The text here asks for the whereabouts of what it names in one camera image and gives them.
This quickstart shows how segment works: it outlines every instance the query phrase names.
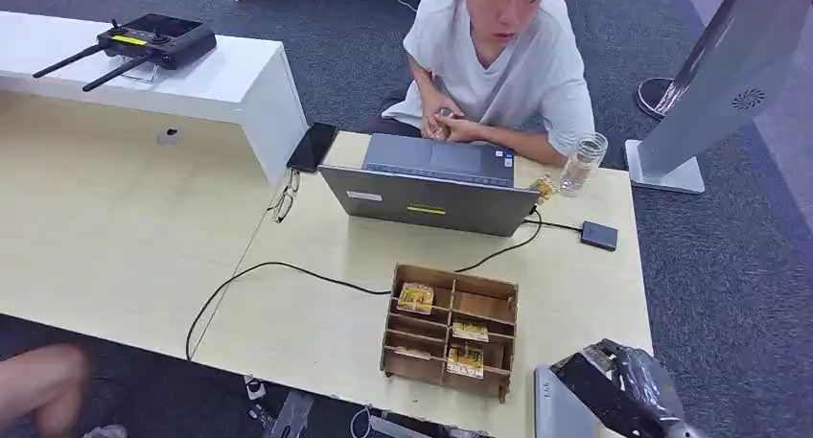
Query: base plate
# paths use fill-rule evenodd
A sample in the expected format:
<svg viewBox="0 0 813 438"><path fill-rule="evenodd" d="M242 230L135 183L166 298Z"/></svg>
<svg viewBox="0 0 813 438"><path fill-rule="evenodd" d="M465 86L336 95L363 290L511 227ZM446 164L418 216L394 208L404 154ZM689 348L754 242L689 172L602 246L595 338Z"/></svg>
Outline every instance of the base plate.
<svg viewBox="0 0 813 438"><path fill-rule="evenodd" d="M624 151L627 156L627 168L630 170L630 180L633 186L660 189L662 191L683 192L685 194L702 194L706 190L703 175L697 165L697 158L691 157L683 165L660 177L644 174L640 167L638 154L638 140L624 142Z"/></svg>

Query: wooden compartment organizer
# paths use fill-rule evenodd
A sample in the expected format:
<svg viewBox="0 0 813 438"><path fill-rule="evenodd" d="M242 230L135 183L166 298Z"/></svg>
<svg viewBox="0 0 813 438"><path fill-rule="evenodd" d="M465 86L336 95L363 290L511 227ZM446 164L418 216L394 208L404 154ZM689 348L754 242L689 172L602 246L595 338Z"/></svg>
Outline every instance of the wooden compartment organizer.
<svg viewBox="0 0 813 438"><path fill-rule="evenodd" d="M433 288L430 314L398 309L404 283ZM458 338L454 322L475 323L488 330L488 342ZM517 335L517 286L459 273L397 265L383 335L381 370L392 375L497 397L505 402ZM447 371L453 343L483 351L483 378Z"/></svg>

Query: yellow sticker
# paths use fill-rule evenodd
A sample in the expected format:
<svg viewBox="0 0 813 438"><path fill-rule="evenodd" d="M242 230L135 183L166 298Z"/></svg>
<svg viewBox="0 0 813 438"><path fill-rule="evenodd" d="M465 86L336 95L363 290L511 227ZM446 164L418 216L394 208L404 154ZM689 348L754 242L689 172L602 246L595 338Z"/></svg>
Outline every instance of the yellow sticker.
<svg viewBox="0 0 813 438"><path fill-rule="evenodd" d="M434 208L422 208L420 206L407 206L409 211L417 211L418 213L429 213L431 215L445 215L444 210L437 210Z"/></svg>
<svg viewBox="0 0 813 438"><path fill-rule="evenodd" d="M137 38L132 37L125 37L123 35L114 35L113 40L118 40L120 42L131 43L133 45L147 45L147 42L144 40L139 40Z"/></svg>

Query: yellow package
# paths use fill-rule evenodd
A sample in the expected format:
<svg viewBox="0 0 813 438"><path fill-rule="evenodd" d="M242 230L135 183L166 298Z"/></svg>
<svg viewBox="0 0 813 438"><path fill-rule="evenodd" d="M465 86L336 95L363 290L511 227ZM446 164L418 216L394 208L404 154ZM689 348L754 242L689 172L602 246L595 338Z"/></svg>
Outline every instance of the yellow package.
<svg viewBox="0 0 813 438"><path fill-rule="evenodd" d="M553 184L553 179L546 174L534 181L534 183L531 184L528 189L535 190L539 193L536 204L542 205L546 201L550 200L553 197L553 194L556 193L556 189L554 188L555 185Z"/></svg>
<svg viewBox="0 0 813 438"><path fill-rule="evenodd" d="M469 378L483 378L482 349L467 345L453 344L449 347L446 370Z"/></svg>
<svg viewBox="0 0 813 438"><path fill-rule="evenodd" d="M434 288L420 283L404 283L395 307L399 311L414 311L429 315L432 302L434 302Z"/></svg>
<svg viewBox="0 0 813 438"><path fill-rule="evenodd" d="M488 329L477 323L455 321L452 323L452 335L461 339L479 340L488 342Z"/></svg>

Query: man's hand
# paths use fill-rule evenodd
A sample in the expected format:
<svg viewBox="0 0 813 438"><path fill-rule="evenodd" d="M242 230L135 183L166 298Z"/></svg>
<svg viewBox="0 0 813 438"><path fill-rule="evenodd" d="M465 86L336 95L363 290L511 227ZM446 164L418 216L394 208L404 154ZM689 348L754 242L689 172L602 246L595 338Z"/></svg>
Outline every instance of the man's hand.
<svg viewBox="0 0 813 438"><path fill-rule="evenodd" d="M421 95L421 102L424 108L424 117L421 119L421 136L428 139L442 139L438 136L440 124L435 112L440 110L441 107L448 107L455 115L462 117L464 114L463 111L460 110L460 107L454 103L452 98L434 88L427 88L427 90L425 93L422 92Z"/></svg>
<svg viewBox="0 0 813 438"><path fill-rule="evenodd" d="M435 114L434 120L449 128L449 138L447 141L453 143L471 143L472 141L484 141L483 125L471 120L456 117L444 117Z"/></svg>

